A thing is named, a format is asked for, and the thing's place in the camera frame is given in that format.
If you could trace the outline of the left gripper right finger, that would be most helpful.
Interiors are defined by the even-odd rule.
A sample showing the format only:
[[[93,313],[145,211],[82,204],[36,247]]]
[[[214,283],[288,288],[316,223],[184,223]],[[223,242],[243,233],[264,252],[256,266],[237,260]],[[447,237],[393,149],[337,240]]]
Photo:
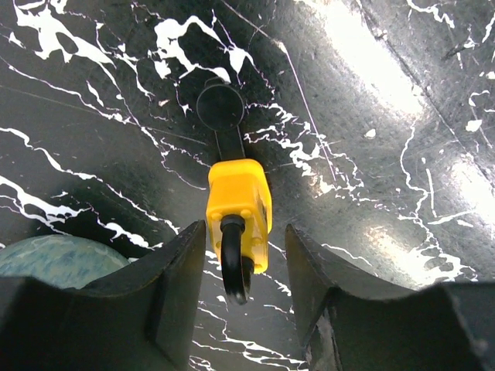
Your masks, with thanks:
[[[414,291],[285,230],[299,341],[311,370],[492,370],[494,285]]]

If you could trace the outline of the black padlock key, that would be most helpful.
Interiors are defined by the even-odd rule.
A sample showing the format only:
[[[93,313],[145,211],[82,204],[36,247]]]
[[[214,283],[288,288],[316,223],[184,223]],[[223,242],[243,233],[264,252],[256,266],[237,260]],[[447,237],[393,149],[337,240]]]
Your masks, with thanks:
[[[214,133],[221,161],[246,158],[241,135],[244,101],[236,89],[227,83],[206,82],[196,100],[196,114]]]

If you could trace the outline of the yellow padlock black shackle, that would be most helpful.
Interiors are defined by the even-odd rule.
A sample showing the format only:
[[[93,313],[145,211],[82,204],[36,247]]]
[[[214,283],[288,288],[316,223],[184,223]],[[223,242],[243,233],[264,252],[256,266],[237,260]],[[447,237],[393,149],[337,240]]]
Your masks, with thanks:
[[[213,251],[220,262],[229,301],[244,305],[251,276],[268,269],[272,197],[261,164],[243,158],[218,162],[208,174],[206,220]]]

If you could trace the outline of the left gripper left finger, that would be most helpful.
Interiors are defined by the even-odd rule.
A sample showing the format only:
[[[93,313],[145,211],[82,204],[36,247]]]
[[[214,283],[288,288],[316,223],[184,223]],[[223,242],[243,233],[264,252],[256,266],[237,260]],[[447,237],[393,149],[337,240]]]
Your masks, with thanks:
[[[3,370],[184,370],[206,249],[190,224],[164,247],[81,289],[1,280]]]

